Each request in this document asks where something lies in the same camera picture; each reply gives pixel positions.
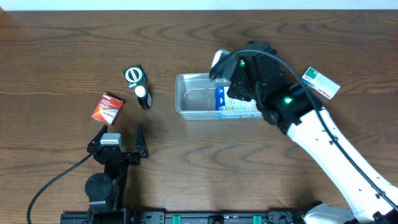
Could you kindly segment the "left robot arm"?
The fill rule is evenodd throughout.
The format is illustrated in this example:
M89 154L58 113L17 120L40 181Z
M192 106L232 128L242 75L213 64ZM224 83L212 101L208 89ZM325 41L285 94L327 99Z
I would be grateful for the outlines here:
M149 150L142 128L139 128L134 152L122 152L123 142L119 133L108 133L104 125L90 141L87 152L104 165L104 171L92 175L85 184L89 198L87 212L89 224L139 223L136 212L123 208L124 190L129 166L138 166L141 159L149 157Z

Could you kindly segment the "red orange small box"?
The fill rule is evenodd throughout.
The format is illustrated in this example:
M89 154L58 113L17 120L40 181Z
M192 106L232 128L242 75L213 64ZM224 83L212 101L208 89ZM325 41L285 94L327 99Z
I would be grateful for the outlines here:
M91 117L114 126L125 105L125 101L108 93L103 93Z

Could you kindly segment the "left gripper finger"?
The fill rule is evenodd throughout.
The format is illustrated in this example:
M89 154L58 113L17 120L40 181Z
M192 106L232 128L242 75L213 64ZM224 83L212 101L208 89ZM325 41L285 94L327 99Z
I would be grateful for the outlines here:
M90 141L88 147L96 147L100 145L101 138L108 132L108 126L104 124L97 135Z
M139 129L137 131L135 148L137 149L138 152L147 152L147 144L144 138L142 126L139 126Z

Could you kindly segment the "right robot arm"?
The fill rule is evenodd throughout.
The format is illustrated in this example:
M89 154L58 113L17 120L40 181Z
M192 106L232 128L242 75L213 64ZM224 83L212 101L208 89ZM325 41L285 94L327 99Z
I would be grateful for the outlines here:
M338 129L322 102L267 42L215 53L209 78L230 82L230 98L256 102L266 122L303 148L349 207L313 205L294 223L397 223L397 187L378 173Z

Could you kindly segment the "white green medicine box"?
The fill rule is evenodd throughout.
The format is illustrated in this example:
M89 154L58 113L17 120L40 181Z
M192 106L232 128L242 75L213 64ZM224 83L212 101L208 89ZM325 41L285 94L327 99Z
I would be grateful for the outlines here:
M313 67L309 67L305 71L301 80L329 100L332 99L340 89L338 84L315 70Z

